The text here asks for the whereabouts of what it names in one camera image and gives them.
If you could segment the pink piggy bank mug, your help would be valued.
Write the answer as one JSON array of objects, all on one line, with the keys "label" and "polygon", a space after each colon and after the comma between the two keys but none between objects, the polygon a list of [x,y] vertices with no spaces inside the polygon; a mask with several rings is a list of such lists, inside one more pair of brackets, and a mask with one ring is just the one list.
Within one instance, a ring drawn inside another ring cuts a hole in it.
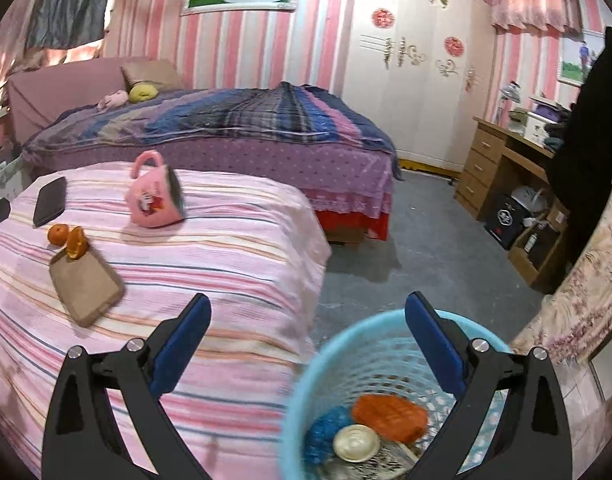
[{"label": "pink piggy bank mug", "polygon": [[125,194],[130,221],[146,229],[164,228],[187,218],[176,171],[157,151],[145,151],[130,170],[132,183]]}]

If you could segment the black box under desk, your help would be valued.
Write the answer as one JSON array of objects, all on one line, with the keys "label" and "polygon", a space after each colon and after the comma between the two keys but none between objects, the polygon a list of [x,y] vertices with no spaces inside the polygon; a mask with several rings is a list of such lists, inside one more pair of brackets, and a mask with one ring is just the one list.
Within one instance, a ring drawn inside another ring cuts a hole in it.
[{"label": "black box under desk", "polygon": [[512,196],[501,195],[488,214],[484,229],[504,250],[509,250],[517,237],[525,231],[528,210]]}]

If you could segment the orange fruit piece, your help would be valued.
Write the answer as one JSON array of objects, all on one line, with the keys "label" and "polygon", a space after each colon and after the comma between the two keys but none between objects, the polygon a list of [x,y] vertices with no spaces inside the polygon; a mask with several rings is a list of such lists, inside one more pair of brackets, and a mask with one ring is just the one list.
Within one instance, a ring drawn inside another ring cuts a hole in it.
[{"label": "orange fruit piece", "polygon": [[63,247],[67,243],[68,235],[70,227],[64,223],[56,223],[48,229],[47,240],[53,246]]}]

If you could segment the light blue trash basket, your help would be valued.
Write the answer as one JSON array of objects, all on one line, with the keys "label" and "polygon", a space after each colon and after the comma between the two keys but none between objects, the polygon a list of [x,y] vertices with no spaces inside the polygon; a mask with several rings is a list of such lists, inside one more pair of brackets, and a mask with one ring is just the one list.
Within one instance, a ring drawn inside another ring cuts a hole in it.
[{"label": "light blue trash basket", "polygon": [[[283,479],[318,479],[303,459],[311,424],[338,405],[353,408],[364,394],[392,394],[428,415],[426,434],[407,447],[421,458],[448,418],[455,398],[443,392],[401,310],[379,313],[329,341],[310,362],[289,400],[279,452]],[[338,458],[335,453],[327,460]]]}]

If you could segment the white wardrobe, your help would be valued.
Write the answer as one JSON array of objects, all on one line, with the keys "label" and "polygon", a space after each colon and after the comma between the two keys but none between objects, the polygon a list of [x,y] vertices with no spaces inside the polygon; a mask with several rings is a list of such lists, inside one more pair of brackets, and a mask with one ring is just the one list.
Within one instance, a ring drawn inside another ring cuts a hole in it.
[{"label": "white wardrobe", "polygon": [[401,159],[458,174],[484,115],[495,42],[482,0],[353,0],[342,99]]}]

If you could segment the purple bed with quilt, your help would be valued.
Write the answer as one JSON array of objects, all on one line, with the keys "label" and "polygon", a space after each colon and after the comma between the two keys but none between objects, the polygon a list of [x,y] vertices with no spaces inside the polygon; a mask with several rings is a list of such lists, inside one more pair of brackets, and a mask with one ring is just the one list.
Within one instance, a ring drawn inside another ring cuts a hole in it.
[{"label": "purple bed with quilt", "polygon": [[327,234],[386,240],[400,169],[393,141],[369,118],[327,90],[285,81],[158,91],[99,112],[100,99],[131,89],[120,66],[147,60],[97,58],[12,75],[13,131],[32,173],[131,162],[154,150],[177,169],[292,185]]}]

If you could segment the dark grey hanging cloth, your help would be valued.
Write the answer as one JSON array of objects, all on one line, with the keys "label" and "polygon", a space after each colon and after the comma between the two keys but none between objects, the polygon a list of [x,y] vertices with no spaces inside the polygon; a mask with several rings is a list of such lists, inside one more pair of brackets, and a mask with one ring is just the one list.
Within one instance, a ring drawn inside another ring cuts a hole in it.
[{"label": "dark grey hanging cloth", "polygon": [[101,40],[108,0],[37,0],[26,49],[71,50]]}]

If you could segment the printed snack bag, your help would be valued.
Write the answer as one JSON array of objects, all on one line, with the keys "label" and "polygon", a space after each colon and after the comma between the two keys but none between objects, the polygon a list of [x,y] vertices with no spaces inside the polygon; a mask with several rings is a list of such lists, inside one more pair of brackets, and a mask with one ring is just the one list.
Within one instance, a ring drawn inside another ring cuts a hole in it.
[{"label": "printed snack bag", "polygon": [[318,479],[381,480],[404,479],[417,464],[419,456],[398,442],[383,442],[375,456],[362,463],[344,462],[332,458],[315,468]]}]

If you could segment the yellow plush toy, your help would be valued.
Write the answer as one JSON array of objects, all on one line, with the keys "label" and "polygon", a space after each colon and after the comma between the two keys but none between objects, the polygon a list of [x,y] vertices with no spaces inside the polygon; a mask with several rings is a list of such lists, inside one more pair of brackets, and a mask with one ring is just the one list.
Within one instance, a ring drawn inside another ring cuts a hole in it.
[{"label": "yellow plush toy", "polygon": [[149,82],[139,82],[135,84],[128,93],[128,101],[130,103],[142,103],[153,100],[158,96],[158,90],[154,84]]}]

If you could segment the wooden desk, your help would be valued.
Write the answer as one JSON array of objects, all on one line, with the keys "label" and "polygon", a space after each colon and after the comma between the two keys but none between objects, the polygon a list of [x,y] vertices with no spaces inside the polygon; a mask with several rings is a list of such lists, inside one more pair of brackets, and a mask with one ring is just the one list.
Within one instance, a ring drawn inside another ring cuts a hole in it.
[{"label": "wooden desk", "polygon": [[554,205],[546,163],[553,154],[519,134],[476,118],[474,139],[460,174],[455,199],[484,225],[498,198],[512,196],[528,210],[525,231],[507,250],[526,284],[547,294],[563,258],[565,229],[549,226]]}]

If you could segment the orange peel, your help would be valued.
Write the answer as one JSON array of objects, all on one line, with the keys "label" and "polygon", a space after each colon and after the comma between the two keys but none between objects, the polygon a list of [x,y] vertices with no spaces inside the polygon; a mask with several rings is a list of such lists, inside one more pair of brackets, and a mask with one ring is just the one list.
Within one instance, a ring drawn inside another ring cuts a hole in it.
[{"label": "orange peel", "polygon": [[88,252],[89,242],[84,229],[81,226],[75,226],[68,233],[65,249],[66,255],[72,260],[82,258]]}]

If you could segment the pink striped bed cover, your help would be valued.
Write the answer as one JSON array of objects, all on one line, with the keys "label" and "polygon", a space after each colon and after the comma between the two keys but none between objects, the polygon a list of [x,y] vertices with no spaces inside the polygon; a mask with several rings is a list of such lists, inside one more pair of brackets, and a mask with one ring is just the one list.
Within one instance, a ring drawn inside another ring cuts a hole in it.
[{"label": "pink striped bed cover", "polygon": [[331,248],[304,194],[269,179],[182,170],[187,217],[143,229],[129,218],[126,162],[67,170],[62,222],[81,226],[126,292],[90,327],[58,298],[54,249],[33,213],[40,184],[0,223],[0,431],[33,476],[56,377],[73,346],[115,351],[196,294],[209,330],[161,403],[216,479],[275,479],[286,403],[315,348],[310,331]]}]

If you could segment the brown tray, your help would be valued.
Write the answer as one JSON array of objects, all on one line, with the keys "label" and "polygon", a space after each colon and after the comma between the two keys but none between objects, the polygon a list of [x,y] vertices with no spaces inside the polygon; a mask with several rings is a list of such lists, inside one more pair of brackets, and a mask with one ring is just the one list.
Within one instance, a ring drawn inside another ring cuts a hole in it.
[{"label": "brown tray", "polygon": [[82,327],[91,326],[126,292],[122,278],[93,246],[79,259],[62,249],[50,260],[49,274],[65,310]]}]

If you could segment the black phone case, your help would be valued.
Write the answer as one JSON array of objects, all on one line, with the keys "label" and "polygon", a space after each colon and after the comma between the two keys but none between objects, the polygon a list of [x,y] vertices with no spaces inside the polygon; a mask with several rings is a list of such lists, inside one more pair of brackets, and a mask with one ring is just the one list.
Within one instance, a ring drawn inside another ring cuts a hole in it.
[{"label": "black phone case", "polygon": [[44,226],[63,214],[66,204],[67,181],[64,177],[44,185],[36,200],[33,225],[35,228]]}]

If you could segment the tan pillow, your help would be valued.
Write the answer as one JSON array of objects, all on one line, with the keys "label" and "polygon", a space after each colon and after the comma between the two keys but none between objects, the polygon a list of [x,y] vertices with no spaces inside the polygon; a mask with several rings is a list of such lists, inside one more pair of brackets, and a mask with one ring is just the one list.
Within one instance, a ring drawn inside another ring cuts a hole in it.
[{"label": "tan pillow", "polygon": [[137,84],[152,84],[159,92],[187,88],[175,65],[168,60],[129,62],[120,68],[130,88]]}]

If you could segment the pink valance curtain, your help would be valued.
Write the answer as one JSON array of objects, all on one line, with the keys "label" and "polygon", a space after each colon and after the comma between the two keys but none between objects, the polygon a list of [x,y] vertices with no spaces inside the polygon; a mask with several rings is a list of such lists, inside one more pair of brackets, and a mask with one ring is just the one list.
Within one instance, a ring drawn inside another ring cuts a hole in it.
[{"label": "pink valance curtain", "polygon": [[491,0],[492,25],[499,29],[581,32],[579,0]]}]

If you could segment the framed photo right wall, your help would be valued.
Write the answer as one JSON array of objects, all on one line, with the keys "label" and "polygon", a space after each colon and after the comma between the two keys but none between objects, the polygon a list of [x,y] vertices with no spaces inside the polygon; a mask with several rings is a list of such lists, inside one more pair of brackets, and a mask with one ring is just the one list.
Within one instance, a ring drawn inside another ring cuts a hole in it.
[{"label": "framed photo right wall", "polygon": [[564,36],[560,40],[557,79],[563,84],[580,87],[603,49],[604,36],[601,32],[583,30],[578,35]]}]

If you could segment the pink plush toy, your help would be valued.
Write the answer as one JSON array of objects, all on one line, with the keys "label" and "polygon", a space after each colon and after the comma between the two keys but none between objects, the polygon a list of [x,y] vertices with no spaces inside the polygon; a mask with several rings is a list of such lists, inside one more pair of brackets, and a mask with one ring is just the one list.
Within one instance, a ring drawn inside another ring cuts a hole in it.
[{"label": "pink plush toy", "polygon": [[118,90],[114,93],[107,94],[104,98],[100,99],[100,102],[97,105],[97,110],[99,112],[116,110],[116,108],[126,105],[128,101],[128,93],[125,90]]}]

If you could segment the blue crumpled wrapper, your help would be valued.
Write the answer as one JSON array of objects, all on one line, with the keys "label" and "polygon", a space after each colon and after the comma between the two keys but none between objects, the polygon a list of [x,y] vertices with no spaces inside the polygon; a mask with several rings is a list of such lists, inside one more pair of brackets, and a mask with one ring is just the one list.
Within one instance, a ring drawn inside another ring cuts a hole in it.
[{"label": "blue crumpled wrapper", "polygon": [[326,462],[334,455],[335,436],[342,429],[354,423],[350,408],[344,405],[335,406],[318,417],[304,437],[304,462],[311,466],[318,466]]}]

